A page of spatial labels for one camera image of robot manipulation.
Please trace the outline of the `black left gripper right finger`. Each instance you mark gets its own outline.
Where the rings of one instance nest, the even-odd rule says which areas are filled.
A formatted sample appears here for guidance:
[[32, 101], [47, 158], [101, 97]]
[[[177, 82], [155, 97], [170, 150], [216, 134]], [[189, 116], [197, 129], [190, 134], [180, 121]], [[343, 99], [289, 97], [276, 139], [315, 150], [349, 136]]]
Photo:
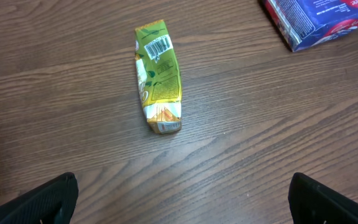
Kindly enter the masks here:
[[358, 224], [358, 203], [301, 172], [291, 179], [288, 202], [294, 224]]

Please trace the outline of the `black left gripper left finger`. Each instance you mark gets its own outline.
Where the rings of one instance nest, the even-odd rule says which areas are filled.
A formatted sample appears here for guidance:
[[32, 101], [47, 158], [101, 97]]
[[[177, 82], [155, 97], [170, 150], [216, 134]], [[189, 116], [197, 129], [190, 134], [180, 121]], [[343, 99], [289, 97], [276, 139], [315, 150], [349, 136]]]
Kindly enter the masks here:
[[78, 193], [74, 173], [63, 173], [1, 205], [0, 224], [70, 223]]

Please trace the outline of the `green yellow snack packet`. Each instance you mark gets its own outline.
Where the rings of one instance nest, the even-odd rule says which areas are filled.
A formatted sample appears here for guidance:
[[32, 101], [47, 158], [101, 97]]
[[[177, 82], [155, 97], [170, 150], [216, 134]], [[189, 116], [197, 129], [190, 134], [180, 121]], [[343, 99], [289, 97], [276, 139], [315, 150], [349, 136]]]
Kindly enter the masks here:
[[135, 28], [135, 67], [146, 122], [155, 133], [181, 129], [180, 68], [165, 21]]

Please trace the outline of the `purple Carefree pad packet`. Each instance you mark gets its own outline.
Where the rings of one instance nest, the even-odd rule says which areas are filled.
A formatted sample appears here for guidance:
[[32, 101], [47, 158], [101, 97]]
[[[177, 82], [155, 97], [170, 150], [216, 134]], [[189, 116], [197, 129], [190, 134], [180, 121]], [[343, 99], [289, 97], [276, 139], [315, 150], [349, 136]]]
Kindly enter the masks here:
[[334, 40], [358, 28], [358, 0], [263, 0], [292, 52]]

